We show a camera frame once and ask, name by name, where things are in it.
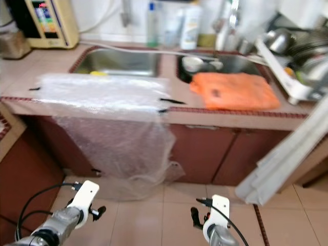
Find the clear bubble wrap sheet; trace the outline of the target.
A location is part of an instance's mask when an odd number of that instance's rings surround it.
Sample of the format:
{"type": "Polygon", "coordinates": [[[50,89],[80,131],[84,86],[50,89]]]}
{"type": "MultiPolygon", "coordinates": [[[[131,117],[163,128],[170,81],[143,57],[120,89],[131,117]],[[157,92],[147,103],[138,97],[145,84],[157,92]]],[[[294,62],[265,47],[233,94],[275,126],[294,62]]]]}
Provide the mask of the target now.
{"type": "Polygon", "coordinates": [[[171,160],[168,79],[47,73],[38,80],[34,98],[100,171],[101,198],[146,199],[185,175],[171,160]]]}

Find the orange plastic bag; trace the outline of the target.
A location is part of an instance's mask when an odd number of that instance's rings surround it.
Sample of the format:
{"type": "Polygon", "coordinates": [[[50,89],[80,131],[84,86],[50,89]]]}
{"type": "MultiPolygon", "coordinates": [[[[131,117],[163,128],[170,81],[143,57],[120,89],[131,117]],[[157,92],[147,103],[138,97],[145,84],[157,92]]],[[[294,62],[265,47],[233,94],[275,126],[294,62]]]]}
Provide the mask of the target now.
{"type": "Polygon", "coordinates": [[[196,73],[190,90],[201,96],[209,110],[272,110],[281,106],[272,87],[260,75],[196,73]]]}

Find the clear bottle with green liquid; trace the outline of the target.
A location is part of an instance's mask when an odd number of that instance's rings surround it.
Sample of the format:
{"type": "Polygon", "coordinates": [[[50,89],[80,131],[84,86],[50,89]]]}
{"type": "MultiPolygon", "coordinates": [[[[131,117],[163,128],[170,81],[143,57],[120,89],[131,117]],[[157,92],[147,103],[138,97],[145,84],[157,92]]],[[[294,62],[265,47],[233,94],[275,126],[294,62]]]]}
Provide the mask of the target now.
{"type": "Polygon", "coordinates": [[[157,12],[154,0],[149,1],[148,11],[146,12],[146,45],[150,48],[156,48],[159,45],[157,12]]]}

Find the cream water ionizer machine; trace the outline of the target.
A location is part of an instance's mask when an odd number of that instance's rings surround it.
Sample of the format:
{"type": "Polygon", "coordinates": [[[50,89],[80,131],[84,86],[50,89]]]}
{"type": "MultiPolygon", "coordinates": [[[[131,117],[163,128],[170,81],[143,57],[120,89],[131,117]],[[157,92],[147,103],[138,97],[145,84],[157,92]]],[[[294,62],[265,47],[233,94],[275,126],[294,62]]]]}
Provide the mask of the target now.
{"type": "Polygon", "coordinates": [[[4,0],[31,47],[73,49],[80,41],[72,0],[4,0]]]}

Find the jar of brown powder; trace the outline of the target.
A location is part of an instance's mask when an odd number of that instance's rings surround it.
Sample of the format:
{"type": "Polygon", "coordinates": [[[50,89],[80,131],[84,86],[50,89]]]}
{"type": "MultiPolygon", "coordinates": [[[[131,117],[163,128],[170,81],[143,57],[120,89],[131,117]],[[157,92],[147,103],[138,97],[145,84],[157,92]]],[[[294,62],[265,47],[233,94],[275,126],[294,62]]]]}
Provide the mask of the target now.
{"type": "Polygon", "coordinates": [[[3,59],[22,59],[31,51],[23,31],[0,33],[0,52],[3,59]]]}

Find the grey metal spout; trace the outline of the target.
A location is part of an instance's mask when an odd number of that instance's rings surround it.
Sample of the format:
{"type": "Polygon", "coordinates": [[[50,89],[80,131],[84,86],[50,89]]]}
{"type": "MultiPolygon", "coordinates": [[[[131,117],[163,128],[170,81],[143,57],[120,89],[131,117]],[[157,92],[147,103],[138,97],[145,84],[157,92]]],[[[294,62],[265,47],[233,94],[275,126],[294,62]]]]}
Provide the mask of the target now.
{"type": "Polygon", "coordinates": [[[133,22],[133,12],[131,0],[121,0],[121,22],[124,28],[130,26],[133,22]]]}

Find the brown cabinet door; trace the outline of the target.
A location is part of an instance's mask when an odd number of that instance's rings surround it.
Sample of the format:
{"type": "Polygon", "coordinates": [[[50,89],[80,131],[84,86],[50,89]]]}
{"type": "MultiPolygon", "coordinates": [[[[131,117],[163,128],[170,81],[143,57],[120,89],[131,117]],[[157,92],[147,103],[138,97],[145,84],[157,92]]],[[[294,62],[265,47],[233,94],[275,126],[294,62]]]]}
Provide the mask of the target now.
{"type": "Polygon", "coordinates": [[[80,147],[52,116],[21,115],[21,119],[62,169],[80,177],[100,176],[99,170],[89,162],[80,147]]]}
{"type": "Polygon", "coordinates": [[[291,132],[268,129],[239,129],[224,155],[212,185],[236,187],[257,167],[257,162],[291,132]]]}
{"type": "Polygon", "coordinates": [[[231,128],[171,124],[176,137],[171,161],[178,162],[184,175],[178,182],[208,185],[218,171],[236,133],[231,128]]]}

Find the steel pot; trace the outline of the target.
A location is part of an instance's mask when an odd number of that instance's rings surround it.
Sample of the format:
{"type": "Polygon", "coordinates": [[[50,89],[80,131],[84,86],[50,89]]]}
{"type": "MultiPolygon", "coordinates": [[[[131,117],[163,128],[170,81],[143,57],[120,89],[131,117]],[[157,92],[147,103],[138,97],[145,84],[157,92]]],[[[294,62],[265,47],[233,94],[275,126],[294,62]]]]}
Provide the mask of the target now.
{"type": "Polygon", "coordinates": [[[296,37],[288,28],[277,28],[264,36],[265,46],[276,54],[285,54],[295,42],[296,37]]]}

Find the white slanted panel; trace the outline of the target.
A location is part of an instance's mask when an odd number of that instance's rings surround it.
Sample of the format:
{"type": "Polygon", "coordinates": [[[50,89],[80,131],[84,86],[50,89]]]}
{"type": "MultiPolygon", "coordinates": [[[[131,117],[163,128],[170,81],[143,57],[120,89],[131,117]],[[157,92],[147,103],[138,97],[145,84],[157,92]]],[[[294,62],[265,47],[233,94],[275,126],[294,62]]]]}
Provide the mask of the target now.
{"type": "Polygon", "coordinates": [[[312,113],[288,138],[258,161],[256,169],[236,187],[237,197],[246,203],[263,206],[326,133],[328,112],[312,113]]]}

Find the white dish rack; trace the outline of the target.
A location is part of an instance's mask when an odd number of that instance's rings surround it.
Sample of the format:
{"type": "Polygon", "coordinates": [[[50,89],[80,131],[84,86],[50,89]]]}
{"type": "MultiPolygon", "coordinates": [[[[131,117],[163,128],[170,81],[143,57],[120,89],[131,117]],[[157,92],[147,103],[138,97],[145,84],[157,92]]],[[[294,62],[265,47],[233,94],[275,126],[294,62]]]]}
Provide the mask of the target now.
{"type": "Polygon", "coordinates": [[[286,73],[278,59],[265,46],[262,37],[256,38],[254,45],[279,84],[288,94],[288,102],[291,105],[297,105],[300,101],[319,101],[328,96],[328,74],[318,80],[313,87],[304,85],[300,80],[294,79],[286,73]]]}

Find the clear plastic bottle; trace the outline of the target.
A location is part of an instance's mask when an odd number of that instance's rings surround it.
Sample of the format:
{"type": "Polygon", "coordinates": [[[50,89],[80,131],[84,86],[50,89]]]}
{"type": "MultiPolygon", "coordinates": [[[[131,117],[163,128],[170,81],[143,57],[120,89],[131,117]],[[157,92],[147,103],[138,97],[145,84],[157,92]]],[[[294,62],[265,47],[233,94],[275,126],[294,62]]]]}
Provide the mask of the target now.
{"type": "Polygon", "coordinates": [[[185,8],[165,10],[162,15],[162,23],[164,24],[162,33],[162,46],[167,49],[178,47],[180,35],[182,32],[183,16],[185,8]]]}

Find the chrome sink faucet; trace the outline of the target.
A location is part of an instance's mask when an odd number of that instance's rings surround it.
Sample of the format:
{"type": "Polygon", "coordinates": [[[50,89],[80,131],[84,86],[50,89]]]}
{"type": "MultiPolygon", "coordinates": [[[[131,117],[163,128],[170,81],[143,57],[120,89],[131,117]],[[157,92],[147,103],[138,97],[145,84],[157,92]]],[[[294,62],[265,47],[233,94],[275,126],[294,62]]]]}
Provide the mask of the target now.
{"type": "Polygon", "coordinates": [[[216,31],[215,51],[225,51],[228,42],[234,39],[241,23],[242,2],[243,0],[221,0],[219,14],[213,23],[216,31]]]}

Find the stainless steel sink basin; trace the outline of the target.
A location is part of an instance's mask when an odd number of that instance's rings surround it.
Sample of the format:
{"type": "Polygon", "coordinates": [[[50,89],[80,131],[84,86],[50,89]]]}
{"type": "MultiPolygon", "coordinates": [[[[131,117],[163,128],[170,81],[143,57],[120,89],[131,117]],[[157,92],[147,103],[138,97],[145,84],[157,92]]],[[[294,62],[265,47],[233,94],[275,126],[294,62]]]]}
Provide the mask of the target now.
{"type": "Polygon", "coordinates": [[[80,56],[69,73],[157,77],[161,55],[146,52],[125,52],[94,46],[80,56]]]}

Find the white plastic bottle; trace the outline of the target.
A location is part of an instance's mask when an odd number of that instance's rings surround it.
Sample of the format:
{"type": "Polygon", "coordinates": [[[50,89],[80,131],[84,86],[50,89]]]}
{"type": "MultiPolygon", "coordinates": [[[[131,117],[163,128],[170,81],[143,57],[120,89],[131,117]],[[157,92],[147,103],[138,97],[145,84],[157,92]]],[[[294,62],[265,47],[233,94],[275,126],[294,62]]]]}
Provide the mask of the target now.
{"type": "Polygon", "coordinates": [[[203,8],[199,0],[192,0],[189,7],[183,10],[183,21],[179,46],[182,50],[190,51],[197,48],[200,22],[203,8]]]}

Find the white ceramic bowl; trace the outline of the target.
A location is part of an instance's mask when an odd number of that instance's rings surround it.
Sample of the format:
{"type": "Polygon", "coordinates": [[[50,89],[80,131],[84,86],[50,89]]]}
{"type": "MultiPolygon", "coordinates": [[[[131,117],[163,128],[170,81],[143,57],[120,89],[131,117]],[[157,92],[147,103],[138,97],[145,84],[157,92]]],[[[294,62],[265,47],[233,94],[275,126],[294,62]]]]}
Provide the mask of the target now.
{"type": "Polygon", "coordinates": [[[194,56],[184,56],[181,62],[183,70],[190,74],[199,72],[206,63],[203,59],[194,56]]]}

